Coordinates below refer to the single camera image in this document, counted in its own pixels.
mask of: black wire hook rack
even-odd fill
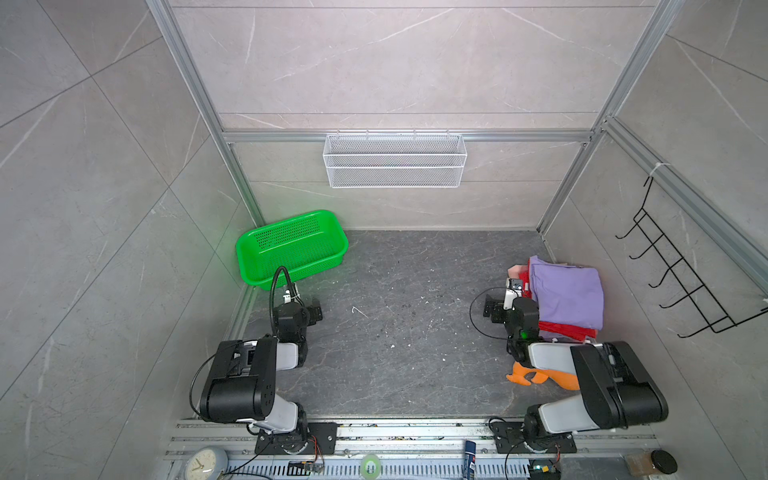
[[[629,257],[632,260],[637,260],[641,258],[643,255],[645,255],[648,251],[653,249],[657,253],[657,255],[661,258],[661,260],[664,262],[664,264],[667,265],[667,269],[664,271],[664,275],[661,276],[661,280],[659,280],[659,282],[656,285],[651,285],[649,283],[648,286],[650,288],[658,288],[667,278],[667,274],[671,273],[674,279],[677,281],[677,284],[685,292],[685,295],[675,300],[670,305],[659,305],[659,307],[663,309],[672,308],[673,306],[677,305],[683,300],[690,299],[690,301],[696,308],[696,311],[701,315],[701,318],[707,324],[706,326],[703,326],[702,328],[696,330],[693,333],[690,333],[688,335],[680,335],[678,333],[677,336],[679,336],[681,339],[686,339],[696,335],[697,333],[701,333],[706,329],[710,329],[713,333],[722,333],[728,329],[732,329],[735,326],[739,326],[742,323],[749,322],[750,320],[755,319],[758,316],[768,313],[768,306],[767,306],[761,309],[757,314],[752,315],[751,317],[741,320],[739,322],[737,322],[736,320],[733,319],[733,317],[731,317],[731,315],[725,310],[725,308],[717,299],[717,297],[714,296],[714,294],[712,293],[712,290],[710,290],[710,288],[704,283],[704,281],[701,279],[701,277],[696,272],[696,270],[694,270],[693,267],[690,265],[690,263],[688,263],[688,260],[685,258],[685,256],[682,253],[680,253],[680,251],[677,249],[677,246],[672,242],[672,240],[667,236],[667,234],[661,229],[661,227],[659,227],[658,223],[656,223],[656,220],[654,220],[654,218],[648,213],[648,211],[645,210],[645,202],[648,200],[650,187],[653,185],[653,183],[654,183],[654,179],[652,177],[648,177],[647,179],[645,179],[645,183],[643,183],[643,187],[647,185],[647,189],[645,190],[645,197],[643,198],[643,204],[641,205],[637,213],[634,215],[634,217],[632,217],[632,221],[634,222],[634,224],[632,225],[632,228],[630,228],[628,232],[626,232],[624,235],[620,237],[616,235],[616,238],[618,238],[619,240],[624,239],[627,237],[627,235],[632,233],[633,230],[638,229],[645,236],[648,242],[650,242],[650,245],[648,246],[648,248],[643,250],[643,253],[641,253],[640,255],[637,255],[636,257],[633,257],[630,255]],[[643,229],[642,225],[640,225],[640,222],[645,219],[648,219],[660,232],[660,235],[656,238],[656,240],[652,240],[650,238],[650,235],[648,235],[648,232]],[[677,259],[674,262],[670,262],[669,260],[667,260],[667,258],[664,255],[662,255],[661,252],[659,251],[659,248],[657,245],[659,241],[662,239],[666,240],[667,243],[669,243],[669,245],[672,246],[672,250],[676,253]],[[674,271],[674,267],[680,264],[683,264],[684,266],[686,266],[688,270],[696,277],[697,285],[692,290],[688,290],[688,288],[685,287],[683,282],[680,280],[680,277]],[[723,315],[719,319],[711,322],[707,318],[707,316],[704,314],[700,305],[697,303],[696,299],[694,298],[694,293],[696,292],[701,292],[702,294],[708,295],[715,302],[715,304],[717,304],[717,307],[720,309]]]

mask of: folded purple cloth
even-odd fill
[[[542,322],[603,328],[603,287],[596,269],[531,257],[528,276]]]

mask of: clock face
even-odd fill
[[[220,449],[198,450],[187,462],[186,480],[213,480],[227,467],[227,454]]]

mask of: blue marker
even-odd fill
[[[477,445],[467,440],[464,443],[464,480],[475,480],[475,450]]]

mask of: white zip tie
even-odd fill
[[[653,177],[653,175],[654,175],[654,172],[656,171],[656,169],[657,169],[657,168],[659,168],[659,167],[660,167],[660,166],[662,166],[662,165],[667,165],[667,166],[669,167],[669,166],[671,166],[672,164],[665,164],[664,162],[656,162],[656,166],[654,167],[654,169],[653,169],[653,170],[651,170],[651,171],[650,171],[650,173],[648,174],[648,177]]]

